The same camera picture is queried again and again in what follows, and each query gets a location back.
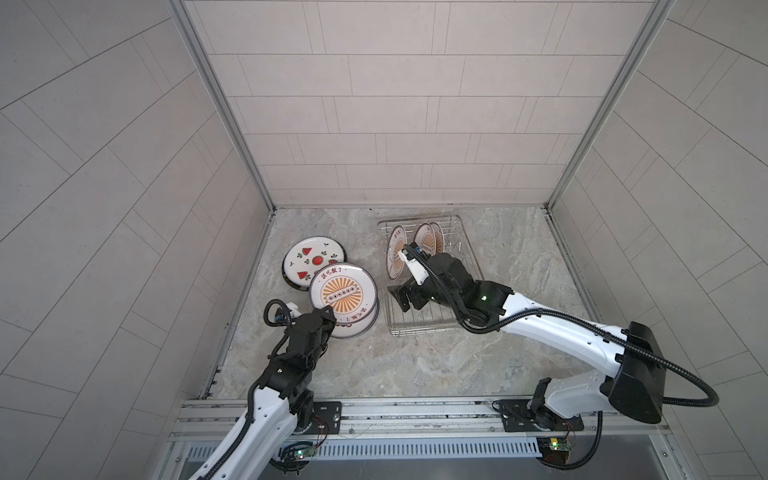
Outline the brown patterned plate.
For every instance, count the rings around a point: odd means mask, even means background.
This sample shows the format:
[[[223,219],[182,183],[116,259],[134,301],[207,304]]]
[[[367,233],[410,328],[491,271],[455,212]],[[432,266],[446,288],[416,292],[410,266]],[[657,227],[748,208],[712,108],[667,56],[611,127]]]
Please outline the brown patterned plate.
[[[430,223],[435,237],[435,253],[443,253],[445,247],[445,239],[442,227],[437,222]]]
[[[333,263],[320,269],[310,283],[309,295],[314,308],[330,306],[342,325],[367,319],[378,302],[373,277],[351,263]]]

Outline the white watermelon pattern plate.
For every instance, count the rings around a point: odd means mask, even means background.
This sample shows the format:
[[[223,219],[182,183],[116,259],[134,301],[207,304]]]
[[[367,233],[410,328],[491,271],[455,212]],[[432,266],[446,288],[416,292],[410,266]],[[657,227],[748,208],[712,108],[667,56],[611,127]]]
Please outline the white watermelon pattern plate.
[[[345,262],[346,258],[346,250],[339,242],[330,237],[314,236],[292,246],[284,256],[282,266],[289,261],[303,263],[313,271],[314,278],[322,268]]]

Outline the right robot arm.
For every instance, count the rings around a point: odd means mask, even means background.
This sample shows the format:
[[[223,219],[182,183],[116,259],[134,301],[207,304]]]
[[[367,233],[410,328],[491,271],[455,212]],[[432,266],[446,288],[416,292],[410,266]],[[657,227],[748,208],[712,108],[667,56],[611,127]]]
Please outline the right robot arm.
[[[428,256],[409,245],[397,255],[411,273],[410,280],[390,290],[403,311],[436,303],[450,309],[470,333],[527,337],[591,366],[585,374],[539,382],[528,410],[542,427],[592,411],[646,424],[661,421],[666,372],[648,326],[632,322],[621,328],[571,317],[505,285],[474,279],[447,253]]]

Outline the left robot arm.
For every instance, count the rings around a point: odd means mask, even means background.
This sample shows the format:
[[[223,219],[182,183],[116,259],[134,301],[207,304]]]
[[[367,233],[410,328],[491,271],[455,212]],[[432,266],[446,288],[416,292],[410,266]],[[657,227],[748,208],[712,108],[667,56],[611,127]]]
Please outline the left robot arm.
[[[194,479],[257,479],[267,466],[297,474],[316,453],[316,442],[285,442],[316,420],[308,385],[336,326],[333,308],[298,314],[295,305],[272,299],[263,320],[281,328],[283,336],[268,355],[264,372],[249,387],[246,410],[192,474]]]

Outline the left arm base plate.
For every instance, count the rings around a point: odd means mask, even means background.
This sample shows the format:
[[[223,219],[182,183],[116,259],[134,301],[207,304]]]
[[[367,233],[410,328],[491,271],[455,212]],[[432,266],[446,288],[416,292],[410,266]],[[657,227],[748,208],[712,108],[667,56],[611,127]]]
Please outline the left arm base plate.
[[[340,401],[313,402],[297,413],[296,435],[336,435],[340,431],[342,403]]]

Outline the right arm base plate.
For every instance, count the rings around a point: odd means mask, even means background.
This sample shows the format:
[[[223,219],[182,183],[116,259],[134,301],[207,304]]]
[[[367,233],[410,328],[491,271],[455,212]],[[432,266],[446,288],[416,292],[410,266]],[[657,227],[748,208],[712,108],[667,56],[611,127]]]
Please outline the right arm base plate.
[[[492,403],[501,416],[504,431],[510,432],[568,432],[583,431],[584,423],[577,415],[563,418],[537,399],[503,399]]]

